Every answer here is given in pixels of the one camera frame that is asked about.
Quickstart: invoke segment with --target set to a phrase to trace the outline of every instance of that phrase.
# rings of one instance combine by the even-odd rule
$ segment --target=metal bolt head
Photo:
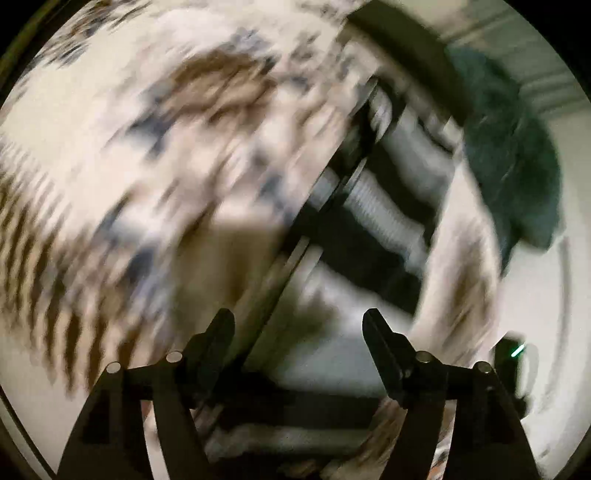
[[[107,365],[107,373],[115,374],[121,370],[121,364],[119,362],[111,362]]]
[[[433,360],[433,355],[431,355],[429,352],[426,352],[425,350],[421,350],[417,352],[416,359],[418,362],[421,362],[422,364],[427,364],[431,360]]]
[[[476,368],[484,374],[489,374],[492,372],[492,367],[487,362],[477,362]]]
[[[183,359],[183,354],[179,351],[174,351],[174,352],[170,352],[167,356],[166,356],[166,361],[169,364],[175,364],[177,362],[180,362]]]

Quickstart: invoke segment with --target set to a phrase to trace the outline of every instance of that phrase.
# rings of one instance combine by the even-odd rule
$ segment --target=green led light
[[[515,358],[517,355],[519,355],[519,354],[520,354],[520,353],[523,351],[523,349],[524,349],[524,348],[525,348],[525,344],[524,344],[524,343],[522,343],[522,344],[521,344],[519,347],[517,347],[517,350],[515,350],[515,352],[513,352],[513,353],[511,354],[511,356],[512,356],[513,358]]]

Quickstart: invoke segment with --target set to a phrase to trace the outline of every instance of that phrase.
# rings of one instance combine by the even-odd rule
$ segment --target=dark green fabric
[[[448,47],[472,103],[466,155],[491,211],[503,269],[518,240],[547,249],[558,223],[560,167],[550,136],[519,96],[519,84],[469,47]]]

